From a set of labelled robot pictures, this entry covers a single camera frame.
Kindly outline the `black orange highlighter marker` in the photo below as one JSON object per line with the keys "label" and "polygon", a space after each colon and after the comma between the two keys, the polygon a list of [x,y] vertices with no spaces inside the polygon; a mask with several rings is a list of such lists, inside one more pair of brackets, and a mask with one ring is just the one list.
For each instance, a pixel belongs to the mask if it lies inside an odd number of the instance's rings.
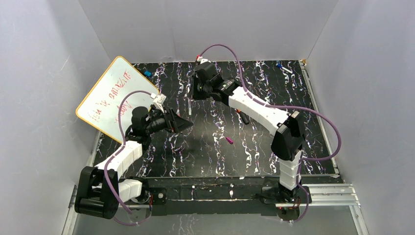
{"label": "black orange highlighter marker", "polygon": [[239,116],[240,116],[240,118],[241,118],[242,122],[243,122],[245,125],[250,124],[250,119],[249,119],[249,117],[248,117],[248,116],[247,116],[244,112],[240,111],[239,109],[237,109],[236,111],[237,111],[237,113],[239,114]]}

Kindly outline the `white green thin pen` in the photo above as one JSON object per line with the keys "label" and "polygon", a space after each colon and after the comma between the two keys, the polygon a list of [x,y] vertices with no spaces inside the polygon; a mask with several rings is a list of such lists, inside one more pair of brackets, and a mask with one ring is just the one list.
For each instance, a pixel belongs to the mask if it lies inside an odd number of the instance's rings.
{"label": "white green thin pen", "polygon": [[192,105],[191,105],[191,99],[190,98],[187,99],[187,103],[188,103],[188,114],[189,114],[189,116],[191,116],[192,115]]}

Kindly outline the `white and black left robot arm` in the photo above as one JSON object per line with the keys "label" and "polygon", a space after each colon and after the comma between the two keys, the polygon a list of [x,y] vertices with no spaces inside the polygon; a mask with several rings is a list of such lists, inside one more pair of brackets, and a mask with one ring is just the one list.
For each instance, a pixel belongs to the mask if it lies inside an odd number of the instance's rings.
{"label": "white and black left robot arm", "polygon": [[131,125],[126,129],[123,143],[111,156],[96,166],[82,169],[75,198],[77,213],[112,219],[118,207],[142,195],[143,180],[121,179],[121,176],[149,148],[151,135],[159,131],[181,133],[193,122],[172,109],[136,107],[132,110]]}

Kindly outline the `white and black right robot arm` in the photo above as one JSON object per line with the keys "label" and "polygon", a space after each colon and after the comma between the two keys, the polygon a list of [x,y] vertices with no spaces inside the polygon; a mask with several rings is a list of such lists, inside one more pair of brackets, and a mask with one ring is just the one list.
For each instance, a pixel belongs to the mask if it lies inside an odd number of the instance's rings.
{"label": "white and black right robot arm", "polygon": [[243,82],[223,78],[209,60],[202,60],[194,68],[190,92],[194,100],[213,98],[240,110],[266,128],[273,136],[271,151],[279,159],[277,199],[286,202],[297,199],[301,181],[300,157],[305,141],[300,113],[268,107]]}

